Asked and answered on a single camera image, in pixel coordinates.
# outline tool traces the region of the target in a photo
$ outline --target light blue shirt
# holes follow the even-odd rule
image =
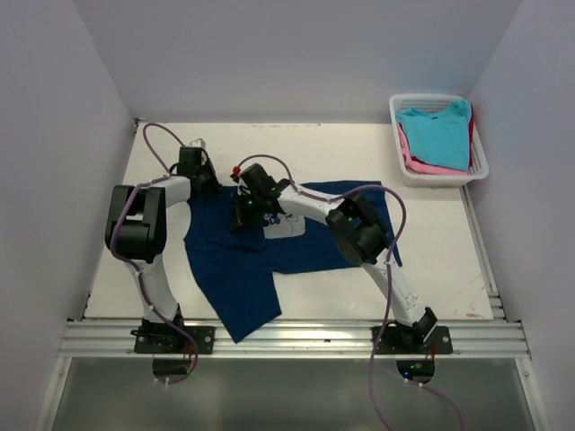
[[[471,103],[458,100],[429,114],[409,108],[397,114],[412,157],[426,164],[467,171]]]

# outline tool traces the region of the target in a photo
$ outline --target black mounting plate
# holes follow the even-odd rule
[[[381,326],[374,326],[371,329],[371,340],[375,342]],[[431,332],[425,344],[418,346],[416,349],[405,346],[402,342],[402,329],[393,323],[387,324],[381,342],[377,346],[376,355],[426,355],[435,345],[436,355],[451,355],[453,345],[447,326],[436,326]]]
[[[216,338],[216,328],[213,326],[184,326],[183,330],[188,332],[198,343],[199,355],[211,355],[214,350],[214,339]],[[148,343],[145,340],[140,341],[136,337],[136,345],[134,346],[134,353],[138,354],[177,354],[183,353],[183,347],[174,348],[169,345],[158,346],[157,344]]]

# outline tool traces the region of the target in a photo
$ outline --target metal extrusion bar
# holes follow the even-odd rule
[[[264,325],[235,344],[220,321],[186,321],[187,326],[216,327],[214,353],[204,357],[366,358],[372,348],[371,327],[379,321],[278,321]],[[69,322],[58,354],[64,357],[151,357],[133,352],[137,320]],[[445,358],[529,358],[520,323],[440,321],[449,327],[454,354]],[[161,357],[180,357],[161,355]],[[417,358],[414,355],[382,359]]]

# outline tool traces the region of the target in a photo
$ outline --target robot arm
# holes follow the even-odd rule
[[[139,352],[135,349],[137,353],[172,353],[169,347],[178,351],[183,343],[182,337],[167,328],[150,306],[153,304],[163,317],[183,329],[180,306],[173,297],[162,259],[167,241],[167,208],[193,196],[215,193],[221,188],[203,148],[183,146],[176,166],[175,175],[157,181],[136,194],[116,242],[116,252],[139,267],[136,270],[127,264],[136,285],[140,286],[138,277],[141,276],[145,287],[145,290],[139,290],[144,307],[142,326],[138,331],[133,331],[144,345]],[[112,191],[105,233],[108,249],[120,213],[133,189],[133,186],[116,186]]]
[[[126,204],[131,186],[117,186],[112,191],[110,215],[106,229],[106,245],[110,248],[111,234],[118,221],[119,213]],[[163,323],[150,309],[153,303],[156,310],[172,321],[179,311],[179,305],[172,295],[165,274],[162,252],[167,240],[166,209],[190,198],[191,181],[184,176],[172,176],[156,183],[153,187],[141,189],[132,204],[128,219],[119,231],[117,252],[134,260],[141,268],[146,286],[147,300],[140,297],[144,307],[144,319]],[[138,285],[136,269],[126,264]]]
[[[276,183],[259,164],[233,175],[238,183],[232,229],[261,222],[263,213],[296,214],[326,224],[341,254],[361,266],[387,298],[386,227],[361,193],[343,200],[296,185]],[[433,311],[421,301],[393,257],[391,307],[406,347],[425,344],[437,326]]]
[[[333,202],[336,196],[306,189],[299,185],[297,188],[300,190],[300,193],[296,192],[291,187],[287,187],[281,191],[278,203],[282,212],[304,216],[322,224],[328,224],[330,220],[333,221],[335,217],[339,216],[340,210],[338,208],[341,206],[341,203]],[[306,194],[325,198],[326,200],[331,201],[331,203],[309,198],[305,193],[301,193],[301,191],[307,192]],[[387,266],[385,265],[385,254],[387,254],[387,250],[387,248],[384,248],[379,253],[379,259],[377,259],[375,264],[367,261],[361,262],[360,264],[360,266],[367,271],[374,280],[377,288],[379,288],[381,293],[385,296],[385,299],[387,299]],[[423,317],[425,314],[425,306],[419,297],[413,292],[411,285],[407,282],[407,279],[403,275],[393,256],[390,264],[392,266],[393,274],[392,310],[394,311],[394,317],[403,325],[412,325]]]

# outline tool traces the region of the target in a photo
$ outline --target printed logo on shirt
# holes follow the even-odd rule
[[[263,216],[263,236],[267,240],[301,236],[305,233],[305,218],[296,214],[266,214]]]

